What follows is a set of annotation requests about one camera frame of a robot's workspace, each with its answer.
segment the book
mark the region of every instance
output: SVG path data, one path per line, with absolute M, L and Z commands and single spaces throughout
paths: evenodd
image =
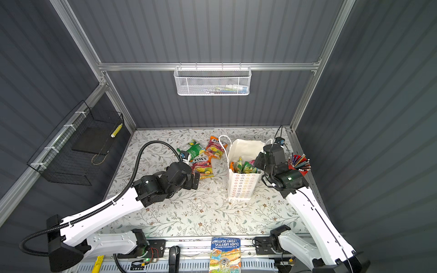
M 209 273 L 241 273 L 241 241 L 212 237 Z

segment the yellow handle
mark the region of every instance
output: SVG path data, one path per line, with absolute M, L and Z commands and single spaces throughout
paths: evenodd
M 112 132 L 112 134 L 111 134 L 111 137 L 112 138 L 115 138 L 115 136 L 118 134 L 118 132 L 121 130 L 121 127 L 123 126 L 123 124 L 120 124 L 118 127 L 117 127 L 117 129 L 115 129 L 113 132 Z
M 100 267 L 102 266 L 103 257 L 105 257 L 105 255 L 97 257 L 96 263 L 94 264 L 93 271 L 91 271 L 91 273 L 99 273 Z

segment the white rope handle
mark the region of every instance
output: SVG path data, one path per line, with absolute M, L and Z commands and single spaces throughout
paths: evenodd
M 226 149 L 225 149 L 225 147 L 223 146 L 222 141 L 220 140 L 220 138 L 221 138 L 222 136 L 224 136 L 224 137 L 226 137 L 227 139 L 229 139 L 229 147 L 231 147 L 231 145 L 232 145 L 232 141 L 231 141 L 231 139 L 229 138 L 229 136 L 227 136 L 227 135 L 221 135 L 221 136 L 218 137 L 218 141 L 219 141 L 221 147 L 223 148 L 223 150 L 225 151 L 226 160 L 228 160 L 228 168 L 229 168 L 229 157 L 228 157 L 228 153 L 226 152 Z

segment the white paper bag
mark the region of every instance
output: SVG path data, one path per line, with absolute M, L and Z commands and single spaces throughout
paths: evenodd
M 226 137 L 229 140 L 229 153 L 226 152 L 220 138 Z M 220 145 L 225 150 L 226 159 L 228 160 L 228 198 L 234 200 L 249 200 L 255 190 L 255 185 L 261 179 L 262 173 L 234 173 L 229 165 L 232 161 L 238 161 L 241 157 L 243 164 L 257 158 L 258 154 L 263 151 L 264 142 L 257 140 L 237 139 L 233 143 L 227 135 L 221 135 L 218 138 Z

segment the floral pattern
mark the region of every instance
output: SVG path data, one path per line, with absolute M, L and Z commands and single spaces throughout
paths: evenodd
M 162 140 L 174 148 L 191 139 L 204 146 L 211 135 L 227 135 L 235 139 L 261 140 L 273 138 L 276 128 L 150 130 L 136 131 L 122 160 L 107 198 L 116 195 L 129 181 L 139 149 L 151 140 Z M 286 145 L 291 150 L 287 137 Z M 140 160 L 136 180 L 161 170 L 176 160 L 163 145 L 150 145 Z M 135 211 L 102 228 L 103 233 L 119 233 L 133 228 L 143 229 L 147 237 L 217 236 L 268 234 L 280 225 L 289 225 L 296 233 L 308 230 L 294 208 L 279 192 L 261 181 L 249 201 L 229 201 L 226 158 L 212 159 L 214 177 L 200 180 L 197 190 L 181 189 L 164 202 Z

